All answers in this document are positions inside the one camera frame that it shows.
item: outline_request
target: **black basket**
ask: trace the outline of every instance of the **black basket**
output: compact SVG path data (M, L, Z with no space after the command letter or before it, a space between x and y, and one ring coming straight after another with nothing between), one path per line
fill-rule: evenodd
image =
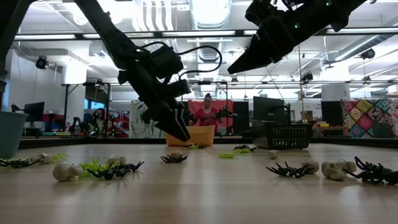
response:
M267 149L305 149L312 124L262 124L251 128L253 143Z

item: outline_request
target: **wooden table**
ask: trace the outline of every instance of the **wooden table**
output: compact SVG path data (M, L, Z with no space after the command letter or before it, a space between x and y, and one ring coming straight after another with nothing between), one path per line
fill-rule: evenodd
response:
M19 151L67 153L75 164L99 156L124 155L145 161L139 173L119 180L57 182L53 165L0 169L2 224L55 223L395 223L398 186L325 179L321 172L302 179L278 177L267 150L219 159L232 145L184 149L182 164L162 164L160 156L179 148L163 145L78 145ZM380 162L398 170L397 151L356 146L311 144L307 150L280 151L276 162L299 166L304 157L322 161Z

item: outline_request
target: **plastic spider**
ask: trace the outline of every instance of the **plastic spider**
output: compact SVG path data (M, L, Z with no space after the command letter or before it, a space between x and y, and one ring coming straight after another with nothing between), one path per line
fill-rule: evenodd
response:
M129 171L125 169L111 169L104 171L97 170L97 172L94 172L92 170L87 169L87 172L91 173L93 176L97 178L104 177L105 180L111 180L113 179L114 176L116 176L117 178L124 177L124 175L126 175Z
M358 168L363 170L361 173L354 174L352 172L348 172L346 169L343 169L347 174L352 175L357 179L362 179L362 181L370 181L372 184L380 184L386 178L386 181L393 184L398 183L398 174L394 174L394 172L388 168L383 167L383 165L372 164L371 162L363 163L358 157L354 157L355 164Z
M181 152L173 152L171 155L160 157L165 163L180 163L188 158L188 156L183 156Z
M257 149L257 147L250 148L248 145L242 145L242 146L236 146L233 150L235 149L250 149L250 151L254 151Z
M127 171L135 172L138 168L143 165L144 162L139 161L137 165L134 164L122 164L119 166L119 169L125 169Z
M267 169L275 174L279 174L284 177L294 176L297 179L307 175L313 169L313 168L307 168L308 165L305 165L301 168L289 167L289 165L287 165L287 162L285 162L286 168L283 168L277 162L275 164L278 166L278 169L275 169L273 167L271 168L267 167Z
M182 146L182 147L186 147L188 149L204 149L204 148L206 148L206 146L204 146L202 144L195 145L194 143L191 143L191 144L189 144L187 146Z
M31 162L31 163L29 163L28 159L18 159L18 160L0 159L0 166L2 166L2 167L11 166L12 168L18 169L18 168L23 168L23 167L29 167L29 166L34 165L39 162L40 162L40 159L36 160L34 162Z

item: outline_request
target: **gray trash can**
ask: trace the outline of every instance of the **gray trash can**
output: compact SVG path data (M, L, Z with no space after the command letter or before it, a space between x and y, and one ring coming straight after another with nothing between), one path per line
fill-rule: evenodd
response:
M27 114L0 111L0 158L15 156L24 130Z

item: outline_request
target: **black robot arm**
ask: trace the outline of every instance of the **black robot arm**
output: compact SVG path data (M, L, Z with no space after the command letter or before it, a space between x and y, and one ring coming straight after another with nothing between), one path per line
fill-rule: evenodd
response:
M365 1L306 0L295 10L281 11L271 4L271 0L253 0L246 11L246 19L257 25L258 30L245 53L228 68L228 72L245 72L277 63L296 45L328 25L338 32L347 26L351 12Z
M5 61L29 5L34 1L1 1L0 63ZM120 69L119 83L129 82L139 99L147 105L148 110L143 117L153 119L157 128L187 141L190 136L182 119L183 105L175 98L190 93L188 82L179 80L168 84L167 81L159 81L162 78L170 80L173 74L183 69L180 57L167 45L152 53L136 46L114 26L110 14L102 10L97 0L74 1L101 36L109 56ZM4 65L0 64L0 72L3 71Z

